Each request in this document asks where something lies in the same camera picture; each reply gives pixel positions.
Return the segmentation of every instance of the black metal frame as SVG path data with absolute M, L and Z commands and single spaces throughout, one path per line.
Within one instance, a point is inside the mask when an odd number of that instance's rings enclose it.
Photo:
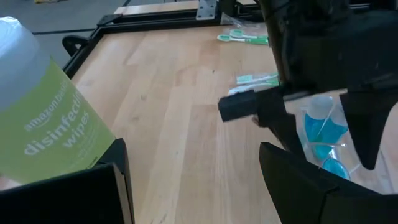
M 244 9 L 236 7 L 236 15 L 239 19 L 247 21 L 262 22 L 262 17 L 250 14 L 248 11 L 260 11 L 256 4 L 246 5 Z M 168 11 L 168 12 L 150 12 L 145 14 L 105 15 L 97 24 L 97 28 L 89 38 L 78 38 L 77 36 L 66 36 L 63 38 L 63 46 L 67 50 L 71 59 L 64 66 L 63 71 L 69 78 L 73 78 L 80 66 L 93 51 L 95 46 L 106 34 L 117 34 L 123 32 L 140 32 L 150 30 L 164 29 L 184 29 L 193 27 L 222 26 L 222 13 L 219 7 L 216 9 L 216 17 L 212 20 L 196 20 L 196 9 Z

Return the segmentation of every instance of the toothbrush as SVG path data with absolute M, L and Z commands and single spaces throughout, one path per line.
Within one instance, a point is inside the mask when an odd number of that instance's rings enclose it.
M 248 39 L 257 39 L 257 38 L 268 38 L 266 35 L 247 35 L 240 29 L 231 29 L 229 35 L 234 38 L 248 38 Z
M 237 41 L 237 42 L 245 42 L 245 43 L 249 43 L 249 44 L 268 45 L 268 38 L 238 39 L 238 38 L 231 37 L 228 34 L 220 34 L 219 36 L 217 36 L 217 39 L 220 41 L 224 41 L 224 42 Z

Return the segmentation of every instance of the floor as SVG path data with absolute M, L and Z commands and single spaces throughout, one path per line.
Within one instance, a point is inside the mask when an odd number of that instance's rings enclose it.
M 174 2 L 175 0 L 62 0 L 58 3 L 34 4 L 34 0 L 0 0 L 0 17 L 12 16 L 20 20 L 43 49 L 62 67 L 69 55 L 62 46 L 66 35 L 88 37 L 90 30 L 103 15 L 112 14 L 121 6 L 137 6 Z

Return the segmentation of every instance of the wooden table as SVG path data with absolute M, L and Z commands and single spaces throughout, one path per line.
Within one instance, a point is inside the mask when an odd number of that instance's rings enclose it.
M 176 2 L 116 13 L 196 7 Z M 278 140 L 250 118 L 223 123 L 216 105 L 236 76 L 276 72 L 272 50 L 219 42 L 223 29 L 106 35 L 72 80 L 127 143 L 138 224 L 280 223 L 258 161 L 260 142 Z M 389 118 L 393 135 L 394 124 Z M 397 187 L 398 151 L 386 153 Z

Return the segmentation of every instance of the blue liquid bottle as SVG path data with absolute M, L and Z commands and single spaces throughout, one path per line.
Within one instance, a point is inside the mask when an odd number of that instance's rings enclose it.
M 328 144 L 336 144 L 342 135 L 348 131 L 347 121 L 344 115 L 341 103 L 336 104 L 330 117 L 326 120 L 319 135 L 315 138 L 315 142 L 322 142 Z M 313 148 L 314 155 L 319 160 L 324 160 L 328 157 L 329 152 L 333 149 L 332 146 L 317 145 Z
M 332 107 L 331 96 L 320 95 L 311 99 L 304 117 L 305 132 L 310 142 L 317 138 Z

